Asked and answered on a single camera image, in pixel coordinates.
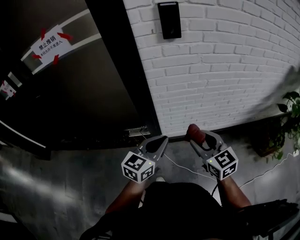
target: white brick wall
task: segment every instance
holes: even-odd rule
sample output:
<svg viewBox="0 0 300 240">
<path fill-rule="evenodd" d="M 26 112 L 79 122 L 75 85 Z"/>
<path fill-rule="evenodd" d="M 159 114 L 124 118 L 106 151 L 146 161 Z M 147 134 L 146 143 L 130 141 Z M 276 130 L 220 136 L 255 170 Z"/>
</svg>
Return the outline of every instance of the white brick wall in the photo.
<svg viewBox="0 0 300 240">
<path fill-rule="evenodd" d="M 163 134 L 251 120 L 299 62 L 297 0 L 179 0 L 182 37 L 172 40 L 162 37 L 160 1 L 124 3 Z"/>
</svg>

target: forearm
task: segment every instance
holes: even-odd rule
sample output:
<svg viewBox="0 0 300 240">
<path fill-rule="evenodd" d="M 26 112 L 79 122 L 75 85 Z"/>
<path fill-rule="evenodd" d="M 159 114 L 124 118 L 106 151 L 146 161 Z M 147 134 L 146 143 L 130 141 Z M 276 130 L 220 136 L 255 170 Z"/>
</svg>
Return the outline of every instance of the forearm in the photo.
<svg viewBox="0 0 300 240">
<path fill-rule="evenodd" d="M 136 183 L 130 181 L 107 208 L 105 213 L 113 211 L 127 210 L 131 208 L 138 208 L 140 199 L 143 195 L 143 191 L 146 188 L 147 181 L 142 183 Z"/>
<path fill-rule="evenodd" d="M 239 209 L 251 203 L 231 177 L 218 181 L 221 203 L 224 207 Z"/>
</svg>

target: wall-mounted card reader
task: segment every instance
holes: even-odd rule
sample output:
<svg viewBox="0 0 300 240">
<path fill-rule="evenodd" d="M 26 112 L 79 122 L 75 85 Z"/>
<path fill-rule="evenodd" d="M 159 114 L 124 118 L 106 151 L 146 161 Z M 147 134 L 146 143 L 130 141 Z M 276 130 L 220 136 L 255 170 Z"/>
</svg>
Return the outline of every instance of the wall-mounted card reader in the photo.
<svg viewBox="0 0 300 240">
<path fill-rule="evenodd" d="M 157 4 L 164 39 L 181 38 L 178 2 Z"/>
</svg>

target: paper sign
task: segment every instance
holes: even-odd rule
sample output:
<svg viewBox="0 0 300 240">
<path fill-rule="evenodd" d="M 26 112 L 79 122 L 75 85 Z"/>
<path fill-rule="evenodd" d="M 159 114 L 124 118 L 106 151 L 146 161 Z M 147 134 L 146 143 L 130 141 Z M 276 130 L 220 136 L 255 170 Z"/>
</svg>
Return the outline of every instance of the paper sign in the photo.
<svg viewBox="0 0 300 240">
<path fill-rule="evenodd" d="M 32 51 L 39 55 L 43 65 L 53 62 L 55 55 L 62 56 L 73 50 L 71 44 L 65 38 L 60 37 L 57 33 L 63 33 L 59 25 L 45 33 L 43 40 L 38 39 L 32 46 Z"/>
<path fill-rule="evenodd" d="M 8 82 L 3 81 L 0 87 L 0 91 L 3 91 L 6 94 L 6 100 L 12 97 L 15 93 L 15 90 L 8 84 Z"/>
</svg>

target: gray floor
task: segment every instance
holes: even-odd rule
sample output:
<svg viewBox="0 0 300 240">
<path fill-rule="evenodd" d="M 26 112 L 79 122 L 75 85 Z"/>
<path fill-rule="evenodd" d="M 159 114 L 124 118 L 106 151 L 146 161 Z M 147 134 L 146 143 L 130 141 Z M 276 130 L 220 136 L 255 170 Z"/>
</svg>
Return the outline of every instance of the gray floor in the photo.
<svg viewBox="0 0 300 240">
<path fill-rule="evenodd" d="M 258 157 L 242 135 L 222 135 L 222 138 L 239 158 L 238 171 L 232 176 L 239 186 L 279 163 L 278 160 L 266 163 Z M 3 148 L 0 196 L 37 239 L 79 239 L 128 182 L 122 176 L 120 163 L 129 150 L 60 151 L 52 153 L 51 161 L 41 161 L 25 151 Z M 293 146 L 287 139 L 283 158 L 288 152 L 293 152 Z M 179 165 L 208 175 L 187 142 L 170 143 L 166 155 Z M 208 178 L 175 166 L 166 157 L 160 159 L 159 168 L 157 176 L 170 183 L 193 182 L 210 193 L 216 185 Z M 252 204 L 284 198 L 300 203 L 299 189 L 300 156 L 289 156 L 273 171 L 242 188 Z M 220 201 L 218 191 L 214 197 Z M 299 219 L 300 215 L 277 231 L 274 239 L 280 239 Z"/>
</svg>

